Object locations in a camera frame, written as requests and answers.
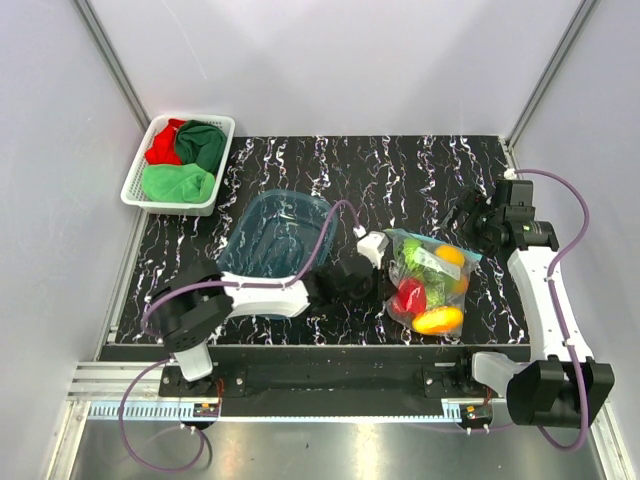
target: white wall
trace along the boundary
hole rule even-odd
[[[150,115],[238,135],[506,135],[579,3],[92,0]]]
[[[2,2],[0,26],[0,471],[40,479],[131,231],[142,135],[70,1]]]
[[[591,207],[591,229],[563,270],[583,334],[613,365],[611,398],[640,473],[638,18],[637,1],[601,2],[515,151],[522,167],[570,179]],[[579,207],[561,187],[535,181],[538,215],[566,244],[579,228]]]

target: dark green cloth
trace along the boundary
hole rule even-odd
[[[196,164],[161,164],[146,166],[140,183],[154,202],[204,203],[211,198],[215,178]]]
[[[183,165],[195,163],[217,173],[226,143],[227,136],[215,125],[189,120],[178,130],[175,151]]]

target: metal floor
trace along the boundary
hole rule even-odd
[[[496,412],[496,424],[504,412]],[[198,442],[183,431],[145,442],[170,424],[127,422],[131,444],[145,460],[178,467]],[[457,428],[440,425],[439,428]],[[212,454],[181,479],[604,479],[593,439],[575,454],[554,450],[536,428],[512,428],[467,437],[416,425],[226,423],[206,430]],[[555,431],[569,443],[575,431]],[[71,478],[152,479],[164,475],[127,457],[117,422],[87,422]]]

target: blue plastic bin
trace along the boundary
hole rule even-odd
[[[295,275],[309,260],[330,209],[327,202],[310,195],[269,190],[254,198],[242,215],[218,265],[249,277]],[[337,224],[334,217],[314,266],[326,260]]]

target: plastic basket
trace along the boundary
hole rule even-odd
[[[216,182],[213,187],[213,193],[211,198],[204,203],[165,203],[165,202],[152,202],[142,191],[140,181],[142,180],[142,170],[148,165],[147,160],[144,158],[144,154],[151,148],[154,137],[160,133],[168,125],[170,118],[178,118],[181,120],[199,120],[200,122],[209,123],[215,125],[227,136],[227,144],[220,160],[220,166],[218,172],[215,175]],[[221,117],[218,115],[197,115],[197,114],[177,114],[177,115],[160,115],[151,121],[151,125],[147,129],[147,132],[142,139],[140,148],[136,153],[127,179],[122,187],[120,198],[127,205],[135,205],[137,207],[146,210],[149,213],[158,213],[166,215],[191,215],[191,216],[209,216],[213,213],[215,207],[216,197],[222,184],[222,178],[227,166],[227,158],[229,157],[229,149],[231,148],[231,140],[233,139],[233,132],[236,128],[236,123],[232,118]]]

